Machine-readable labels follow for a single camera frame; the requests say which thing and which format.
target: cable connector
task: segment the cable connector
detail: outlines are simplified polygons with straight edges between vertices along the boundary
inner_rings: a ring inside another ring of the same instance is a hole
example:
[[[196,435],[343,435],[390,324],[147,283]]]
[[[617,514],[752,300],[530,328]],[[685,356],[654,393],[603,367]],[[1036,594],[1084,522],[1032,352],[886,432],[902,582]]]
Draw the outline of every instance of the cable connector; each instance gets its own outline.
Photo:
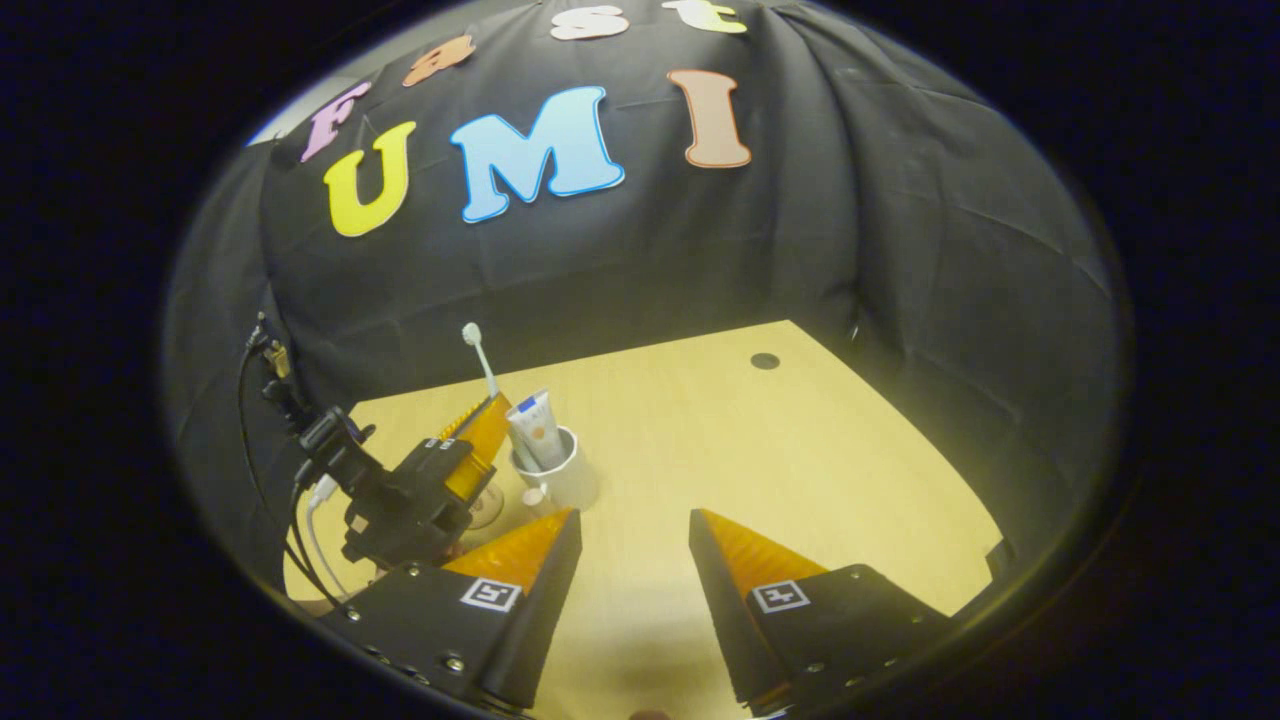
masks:
[[[253,332],[250,333],[248,340],[244,341],[244,350],[252,352],[264,345],[266,345],[271,338],[266,336],[266,313],[257,311],[257,324],[253,325]]]
[[[325,473],[316,483],[316,491],[311,493],[311,500],[307,501],[307,509],[314,510],[320,507],[320,503],[333,497],[334,491],[338,489],[338,480],[333,479],[329,473]]]
[[[282,380],[289,377],[289,351],[280,345],[280,341],[271,340],[271,347],[262,354],[266,361],[271,365],[271,370],[275,372],[275,377]]]

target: wooden table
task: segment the wooden table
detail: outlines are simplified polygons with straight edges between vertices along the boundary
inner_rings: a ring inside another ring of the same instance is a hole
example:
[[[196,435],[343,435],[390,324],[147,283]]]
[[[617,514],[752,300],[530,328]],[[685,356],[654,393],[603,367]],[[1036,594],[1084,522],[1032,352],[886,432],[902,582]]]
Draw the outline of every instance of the wooden table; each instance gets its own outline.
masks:
[[[764,370],[751,356],[769,352]],[[550,389],[600,486],[582,514],[582,555],[547,656],[532,714],[625,720],[730,720],[733,701],[690,556],[689,511],[707,507],[827,569],[865,562],[951,615],[991,582],[991,515],[942,455],[856,373],[790,322],[584,357],[498,377],[512,402]],[[483,379],[371,400],[369,452],[394,468],[485,395]],[[476,546],[530,520],[509,442],[493,479],[504,509],[468,530]],[[325,556],[347,589],[372,562],[340,553],[348,498],[316,512]],[[296,598],[316,598],[292,565]]]

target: toothbrush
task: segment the toothbrush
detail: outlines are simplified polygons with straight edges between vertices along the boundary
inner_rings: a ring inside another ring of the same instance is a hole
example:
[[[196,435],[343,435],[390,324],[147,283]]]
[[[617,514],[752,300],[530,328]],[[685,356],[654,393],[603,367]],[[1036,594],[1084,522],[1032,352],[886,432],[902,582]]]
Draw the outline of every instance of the toothbrush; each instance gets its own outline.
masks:
[[[480,356],[480,366],[484,368],[484,379],[489,382],[489,397],[498,397],[498,380],[493,379],[489,360],[484,356],[484,347],[480,347],[480,325],[475,323],[462,325],[462,340],[475,347],[476,355]]]

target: letter m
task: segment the letter m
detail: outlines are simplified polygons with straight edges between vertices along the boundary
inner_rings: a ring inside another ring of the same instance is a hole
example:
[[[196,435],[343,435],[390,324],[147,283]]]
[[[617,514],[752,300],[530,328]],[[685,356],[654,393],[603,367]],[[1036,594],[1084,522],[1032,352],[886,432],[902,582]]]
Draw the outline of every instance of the letter m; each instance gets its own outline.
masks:
[[[462,149],[470,201],[462,219],[479,223],[495,218],[511,205],[498,192],[494,174],[525,202],[538,197],[547,158],[556,158],[552,195],[568,196],[604,190],[622,182],[622,165],[609,159],[600,135],[596,106],[603,87],[573,87],[543,102],[529,137],[498,115],[485,115],[453,131],[449,142]]]

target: black fabric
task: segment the black fabric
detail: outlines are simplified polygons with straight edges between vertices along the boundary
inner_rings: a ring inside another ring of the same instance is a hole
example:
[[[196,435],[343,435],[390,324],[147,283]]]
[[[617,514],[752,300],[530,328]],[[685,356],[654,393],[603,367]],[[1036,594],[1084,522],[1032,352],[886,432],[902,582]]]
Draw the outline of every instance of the black fabric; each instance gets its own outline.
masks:
[[[893,402],[1019,561],[1033,560],[1097,487],[1126,383],[1115,268],[1062,179],[972,90],[845,18],[727,1],[750,28],[732,36],[660,4],[616,4],[631,28],[591,41],[550,37],[563,1],[488,18],[465,28],[470,59],[404,88],[410,64],[457,32],[424,37],[421,53],[366,78],[370,92],[307,163],[303,123],[220,181],[175,272],[166,375],[179,454],[214,525],[259,537],[246,529],[261,520],[251,497],[227,489],[248,486],[232,466],[223,391],[264,297],[279,302],[312,397],[346,407],[477,377],[466,322],[484,328],[502,373],[788,318]],[[666,78],[681,68],[737,79],[749,165],[685,161],[689,111]],[[529,205],[511,193],[504,214],[463,223],[452,131],[495,113],[529,132],[547,97],[585,85],[608,94],[600,126],[625,182],[573,197],[544,188]],[[369,146],[406,120],[417,127],[403,206],[339,236],[324,172],[365,150],[367,201],[381,184]],[[210,277],[224,272],[234,279]],[[273,445],[253,406],[283,497],[292,446]]]
[[[259,310],[288,340],[262,264],[256,213],[266,146],[229,161],[195,215],[174,264],[164,310],[163,401],[169,439],[206,524],[233,556],[261,579],[284,587],[284,537],[264,515],[241,448],[237,370]],[[274,406],[259,397],[266,382],[246,370],[244,424],[270,511],[289,518],[289,483],[305,459],[289,442]]]

